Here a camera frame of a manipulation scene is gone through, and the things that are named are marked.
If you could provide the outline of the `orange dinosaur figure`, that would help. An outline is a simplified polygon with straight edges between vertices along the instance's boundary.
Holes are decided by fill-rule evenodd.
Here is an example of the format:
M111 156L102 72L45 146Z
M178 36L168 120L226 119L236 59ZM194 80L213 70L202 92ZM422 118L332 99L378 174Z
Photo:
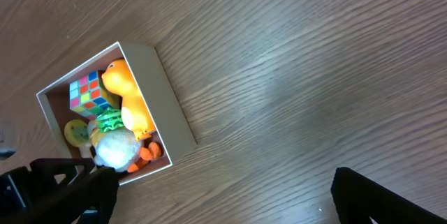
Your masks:
M105 88L122 97L122 121L137 141L151 137L156 130L146 103L125 59L114 60L101 76Z

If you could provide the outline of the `white duck plush toy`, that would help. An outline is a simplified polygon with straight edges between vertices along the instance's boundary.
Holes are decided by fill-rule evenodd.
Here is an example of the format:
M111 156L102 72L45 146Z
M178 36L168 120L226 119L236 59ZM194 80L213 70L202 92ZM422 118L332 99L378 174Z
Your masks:
M117 172L136 172L163 154L159 143L145 145L144 141L137 141L134 133L127 128L103 133L97 121L90 121L87 132L95 149L95 163L112 167Z

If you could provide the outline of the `multicoloured puzzle cube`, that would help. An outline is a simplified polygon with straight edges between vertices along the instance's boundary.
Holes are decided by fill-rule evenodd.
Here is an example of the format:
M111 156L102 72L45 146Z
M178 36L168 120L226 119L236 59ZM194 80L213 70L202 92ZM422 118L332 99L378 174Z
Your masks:
M89 120L95 120L109 107L119 108L119 96L105 88L102 74L102 70L95 70L70 83L70 110Z

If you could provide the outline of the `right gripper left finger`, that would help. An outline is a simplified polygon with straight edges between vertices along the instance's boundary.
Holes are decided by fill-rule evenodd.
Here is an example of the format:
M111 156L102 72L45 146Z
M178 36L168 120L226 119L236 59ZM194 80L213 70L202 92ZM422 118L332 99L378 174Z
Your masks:
M30 210L1 218L3 224L100 223L108 224L117 201L117 173L102 167L58 193L44 197Z

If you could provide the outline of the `yellow wooden rattle drum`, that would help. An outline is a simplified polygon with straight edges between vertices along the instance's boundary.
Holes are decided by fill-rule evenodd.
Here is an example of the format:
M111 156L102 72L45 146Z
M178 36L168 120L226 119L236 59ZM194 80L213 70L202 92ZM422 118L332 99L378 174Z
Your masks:
M84 121L80 119L69 121L64 126L64 136L70 145L79 149L81 157L93 158L87 124Z

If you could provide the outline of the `green plastic spinning top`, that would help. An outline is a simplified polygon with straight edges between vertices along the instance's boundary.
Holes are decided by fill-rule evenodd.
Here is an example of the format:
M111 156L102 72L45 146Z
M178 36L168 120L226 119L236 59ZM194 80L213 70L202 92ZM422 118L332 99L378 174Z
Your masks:
M98 129L102 133L124 127L121 110L113 109L111 107L99 114L96 121Z

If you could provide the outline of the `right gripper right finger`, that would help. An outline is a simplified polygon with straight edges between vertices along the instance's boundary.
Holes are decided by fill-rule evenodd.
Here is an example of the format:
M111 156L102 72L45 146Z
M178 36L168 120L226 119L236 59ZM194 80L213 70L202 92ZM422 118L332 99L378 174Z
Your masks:
M446 224L446 219L348 167L338 167L335 170L330 191L341 224Z

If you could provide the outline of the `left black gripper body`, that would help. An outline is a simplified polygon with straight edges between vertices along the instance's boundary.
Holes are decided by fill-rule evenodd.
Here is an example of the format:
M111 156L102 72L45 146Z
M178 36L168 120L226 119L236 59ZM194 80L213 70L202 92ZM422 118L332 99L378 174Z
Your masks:
M1 216L30 210L35 203L85 178L95 163L91 158L39 158L29 167L1 175Z

